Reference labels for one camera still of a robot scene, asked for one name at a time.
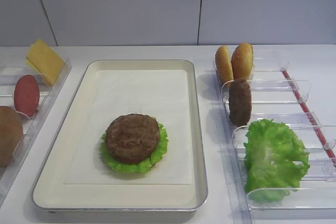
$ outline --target cheese slice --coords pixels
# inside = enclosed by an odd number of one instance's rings
[[[65,62],[45,43],[39,39],[30,46],[26,63],[35,71],[44,74],[44,80],[54,85]]]

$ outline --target lettuce leaf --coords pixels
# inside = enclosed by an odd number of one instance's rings
[[[309,153],[301,139],[284,123],[263,119],[253,122],[244,143],[247,169],[245,191],[258,188],[299,188],[307,174]],[[279,201],[290,194],[290,190],[259,190],[250,194],[252,200]]]
[[[167,152],[168,134],[163,124],[158,123],[160,128],[160,141],[155,151],[145,160],[137,164],[126,164],[116,160],[106,149],[105,140],[106,133],[101,137],[102,143],[100,144],[100,153],[103,161],[117,173],[147,173],[152,169],[152,166],[159,162],[163,155]]]

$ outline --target clear plastic container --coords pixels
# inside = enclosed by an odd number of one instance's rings
[[[221,140],[222,159],[226,167],[226,178],[231,181],[229,191],[232,209],[240,212],[235,223],[252,223],[254,218],[263,217],[283,219],[288,213],[293,216],[300,215],[299,213],[307,209],[310,210],[310,214],[314,210],[333,210],[328,213],[333,213],[335,217],[336,126],[320,124],[316,115],[306,105],[310,82],[291,78],[287,71],[288,64],[282,66],[275,55],[272,50],[255,51],[254,73],[248,80],[252,112],[247,125],[241,127],[234,126],[229,119],[229,89],[221,83],[214,64],[218,107],[225,132],[225,138]],[[261,119],[286,123],[304,142],[307,152],[310,153],[310,168],[303,177],[300,188],[260,188],[245,192],[247,172],[243,143],[247,142],[249,125]],[[260,203],[255,200],[263,195],[278,193],[287,196],[273,202]],[[308,212],[305,211],[303,215],[308,216]]]
[[[32,117],[28,117],[25,114],[18,112],[22,121],[24,136],[16,146],[13,152],[13,158],[9,165],[5,168],[0,168],[0,206],[7,196],[8,191],[48,116],[60,89],[69,75],[71,64],[69,60],[64,57],[63,60],[65,60],[66,63],[52,87],[43,82],[42,74],[36,73],[29,67],[6,67],[5,65],[0,65],[0,106],[8,106],[15,110],[15,85],[22,76],[27,74],[34,76],[40,90],[38,112]]]

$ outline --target white countertop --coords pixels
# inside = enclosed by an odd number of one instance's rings
[[[165,47],[59,47],[55,50],[70,58],[72,70],[39,132],[8,196],[0,209],[0,223],[234,223],[219,140],[223,126],[213,110],[216,100],[211,75],[218,46]],[[315,112],[321,124],[336,125],[336,46],[335,45],[275,45],[255,46],[255,49],[277,49],[290,62],[288,72],[295,79],[312,83],[307,106]],[[23,66],[28,48],[0,47],[0,57],[8,66]],[[87,65],[99,59],[186,59],[195,66],[204,154],[208,178],[208,199],[194,215],[115,215],[115,214],[50,214],[34,207],[31,190],[34,179],[57,132],[80,78]],[[336,220],[302,220],[302,223],[334,223]],[[299,220],[286,223],[298,223]],[[283,220],[257,220],[256,223],[283,223]]]

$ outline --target burger patty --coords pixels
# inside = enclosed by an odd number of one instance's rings
[[[231,83],[229,90],[230,120],[235,126],[243,126],[251,118],[251,88],[244,79]]]
[[[106,149],[117,160],[134,164],[149,157],[160,141],[157,121],[148,115],[129,114],[108,127]]]

